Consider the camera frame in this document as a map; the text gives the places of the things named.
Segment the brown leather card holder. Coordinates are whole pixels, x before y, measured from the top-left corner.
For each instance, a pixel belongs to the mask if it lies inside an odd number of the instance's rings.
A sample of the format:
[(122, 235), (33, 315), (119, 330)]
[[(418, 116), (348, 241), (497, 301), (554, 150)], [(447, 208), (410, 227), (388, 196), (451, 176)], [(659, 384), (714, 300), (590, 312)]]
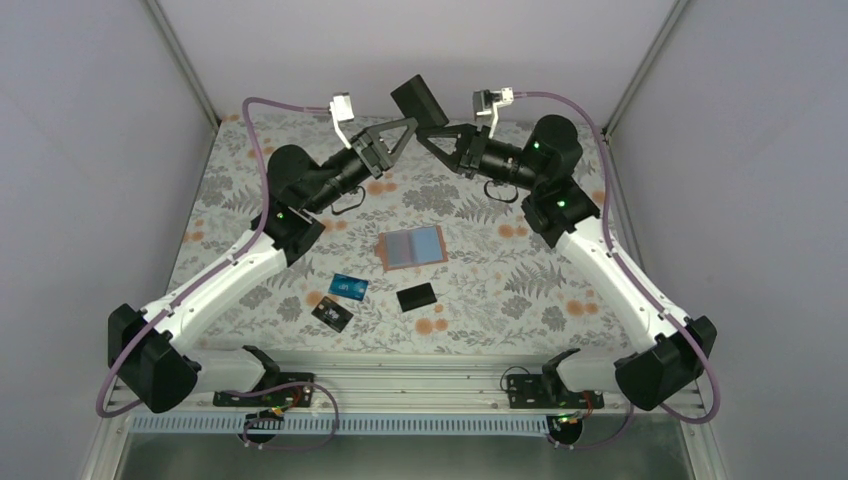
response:
[(440, 226), (380, 233), (375, 254), (385, 271), (414, 268), (448, 261)]

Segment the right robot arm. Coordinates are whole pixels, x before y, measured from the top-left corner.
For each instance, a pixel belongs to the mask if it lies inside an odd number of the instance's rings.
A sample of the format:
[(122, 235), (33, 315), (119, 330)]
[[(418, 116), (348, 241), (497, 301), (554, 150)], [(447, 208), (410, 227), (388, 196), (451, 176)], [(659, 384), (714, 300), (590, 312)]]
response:
[(454, 173), (527, 190), (521, 209), (531, 230), (586, 277), (627, 335), (633, 351), (621, 358), (571, 349), (549, 361), (541, 382), (549, 404), (565, 407), (580, 392), (600, 391), (650, 411), (701, 376), (717, 336), (714, 324), (671, 302), (605, 232), (601, 210), (572, 176), (583, 149), (569, 119), (542, 117), (522, 147), (469, 123), (416, 135)]

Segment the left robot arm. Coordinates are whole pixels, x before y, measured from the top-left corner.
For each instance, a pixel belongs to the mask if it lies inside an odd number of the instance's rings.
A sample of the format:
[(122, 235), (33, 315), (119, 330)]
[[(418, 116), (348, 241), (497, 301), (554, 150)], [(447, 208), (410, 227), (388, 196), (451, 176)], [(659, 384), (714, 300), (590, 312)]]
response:
[(123, 304), (110, 314), (111, 373), (153, 413), (208, 392), (234, 392), (255, 405), (270, 402), (279, 369), (267, 354), (254, 346), (198, 350), (197, 339), (259, 283), (302, 258), (325, 229), (316, 214), (392, 168), (417, 126), (413, 118), (369, 126), (323, 163), (298, 145), (277, 148), (264, 178), (268, 204), (232, 247), (172, 293), (141, 309)]

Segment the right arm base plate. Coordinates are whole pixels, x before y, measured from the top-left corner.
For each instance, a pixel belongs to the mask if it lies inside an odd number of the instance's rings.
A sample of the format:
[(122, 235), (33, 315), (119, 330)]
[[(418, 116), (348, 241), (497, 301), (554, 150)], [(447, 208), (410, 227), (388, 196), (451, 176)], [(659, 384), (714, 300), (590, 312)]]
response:
[(511, 409), (603, 409), (605, 399), (595, 392), (570, 392), (560, 390), (551, 393), (544, 385), (540, 374), (508, 374), (505, 391)]

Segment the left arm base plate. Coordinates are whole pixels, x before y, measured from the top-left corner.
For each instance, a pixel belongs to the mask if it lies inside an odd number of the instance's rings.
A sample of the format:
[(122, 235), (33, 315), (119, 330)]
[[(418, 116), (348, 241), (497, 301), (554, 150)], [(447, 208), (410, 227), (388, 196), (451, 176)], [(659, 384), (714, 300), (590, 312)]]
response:
[(262, 380), (254, 392), (264, 391), (283, 384), (296, 383), (296, 386), (286, 389), (278, 389), (270, 393), (255, 397), (232, 395), (226, 392), (215, 392), (212, 404), (215, 407), (240, 407), (240, 408), (308, 408), (312, 403), (313, 387), (305, 385), (305, 382), (313, 382), (314, 373), (308, 372), (282, 372), (276, 380)]

